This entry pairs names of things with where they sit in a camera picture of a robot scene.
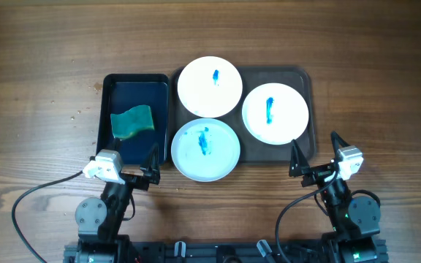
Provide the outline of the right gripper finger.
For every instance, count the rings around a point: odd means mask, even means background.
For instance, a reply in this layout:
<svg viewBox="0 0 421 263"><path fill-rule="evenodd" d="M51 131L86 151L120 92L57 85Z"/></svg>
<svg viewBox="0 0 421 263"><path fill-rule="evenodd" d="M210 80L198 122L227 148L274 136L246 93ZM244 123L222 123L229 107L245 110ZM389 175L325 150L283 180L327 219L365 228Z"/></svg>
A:
<svg viewBox="0 0 421 263"><path fill-rule="evenodd" d="M290 173L307 173L310 169L309 163L300 149L296 140L292 140L292 153L290 159Z"/></svg>
<svg viewBox="0 0 421 263"><path fill-rule="evenodd" d="M349 147L349 143L340 137L336 131L331 132L330 138L334 153L337 153L341 148Z"/></svg>

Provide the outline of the green yellow sponge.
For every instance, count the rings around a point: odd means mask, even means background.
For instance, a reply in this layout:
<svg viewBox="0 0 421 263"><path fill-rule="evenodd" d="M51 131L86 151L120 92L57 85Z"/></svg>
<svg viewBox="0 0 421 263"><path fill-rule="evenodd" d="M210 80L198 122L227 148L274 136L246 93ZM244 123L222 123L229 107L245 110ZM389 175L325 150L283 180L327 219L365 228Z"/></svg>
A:
<svg viewBox="0 0 421 263"><path fill-rule="evenodd" d="M111 114L110 122L114 138L127 140L139 132L155 129L151 107L138 105L121 114Z"/></svg>

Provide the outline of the pale blue plate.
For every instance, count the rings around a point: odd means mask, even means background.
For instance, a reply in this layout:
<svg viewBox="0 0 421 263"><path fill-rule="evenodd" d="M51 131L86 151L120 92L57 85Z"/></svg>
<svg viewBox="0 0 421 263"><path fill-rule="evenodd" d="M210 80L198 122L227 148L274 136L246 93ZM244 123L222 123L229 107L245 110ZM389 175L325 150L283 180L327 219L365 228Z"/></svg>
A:
<svg viewBox="0 0 421 263"><path fill-rule="evenodd" d="M198 182L220 180L240 158L240 142L233 129L214 118L198 118L183 125L171 145L175 167Z"/></svg>

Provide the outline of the white plate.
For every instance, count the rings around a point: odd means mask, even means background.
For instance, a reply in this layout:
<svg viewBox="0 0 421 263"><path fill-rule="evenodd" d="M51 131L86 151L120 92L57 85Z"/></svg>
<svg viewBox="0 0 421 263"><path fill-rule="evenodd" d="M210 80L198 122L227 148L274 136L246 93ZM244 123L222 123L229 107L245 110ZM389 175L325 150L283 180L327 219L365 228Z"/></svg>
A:
<svg viewBox="0 0 421 263"><path fill-rule="evenodd" d="M229 61L205 56L183 68L177 91L189 112L201 118L217 118L236 107L243 93L243 81Z"/></svg>
<svg viewBox="0 0 421 263"><path fill-rule="evenodd" d="M266 83L246 96L242 118L246 129L259 141L284 145L305 131L309 110L305 99L292 87Z"/></svg>

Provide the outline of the white plate top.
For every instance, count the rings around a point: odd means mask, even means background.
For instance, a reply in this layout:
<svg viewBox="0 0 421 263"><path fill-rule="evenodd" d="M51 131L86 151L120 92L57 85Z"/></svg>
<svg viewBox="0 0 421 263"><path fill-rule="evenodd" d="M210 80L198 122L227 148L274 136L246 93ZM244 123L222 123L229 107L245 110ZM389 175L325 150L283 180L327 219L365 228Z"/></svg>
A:
<svg viewBox="0 0 421 263"><path fill-rule="evenodd" d="M236 107L243 93L243 81L229 61L205 56L183 68L177 91L189 112L201 118L217 118Z"/></svg>

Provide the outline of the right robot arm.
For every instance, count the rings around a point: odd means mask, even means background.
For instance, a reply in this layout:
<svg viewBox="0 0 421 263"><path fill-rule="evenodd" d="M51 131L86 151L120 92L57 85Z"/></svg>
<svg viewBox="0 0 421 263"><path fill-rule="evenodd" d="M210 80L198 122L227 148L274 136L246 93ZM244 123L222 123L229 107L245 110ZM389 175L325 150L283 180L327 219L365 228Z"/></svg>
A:
<svg viewBox="0 0 421 263"><path fill-rule="evenodd" d="M311 195L332 224L332 232L316 241L310 259L317 262L374 262L379 249L373 236L380 233L381 201L366 190L351 191L347 181L363 164L362 151L331 133L334 157L312 167L296 141L292 141L289 176L301 177L301 186L316 186Z"/></svg>

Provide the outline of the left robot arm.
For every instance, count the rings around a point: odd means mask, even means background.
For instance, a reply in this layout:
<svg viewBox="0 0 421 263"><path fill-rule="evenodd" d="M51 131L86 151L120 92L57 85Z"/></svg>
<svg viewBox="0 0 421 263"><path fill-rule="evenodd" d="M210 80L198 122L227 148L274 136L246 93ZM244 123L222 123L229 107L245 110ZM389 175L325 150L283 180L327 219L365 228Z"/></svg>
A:
<svg viewBox="0 0 421 263"><path fill-rule="evenodd" d="M132 245L128 235L120 235L119 229L126 217L128 206L135 206L132 192L147 191L151 184L158 185L159 145L153 144L145 161L140 165L142 175L123 173L124 163L118 152L121 141L110 145L90 158L84 167L87 178L105 182L99 198L83 200L75 211L78 225L77 245L65 248L65 262L141 262L140 253Z"/></svg>

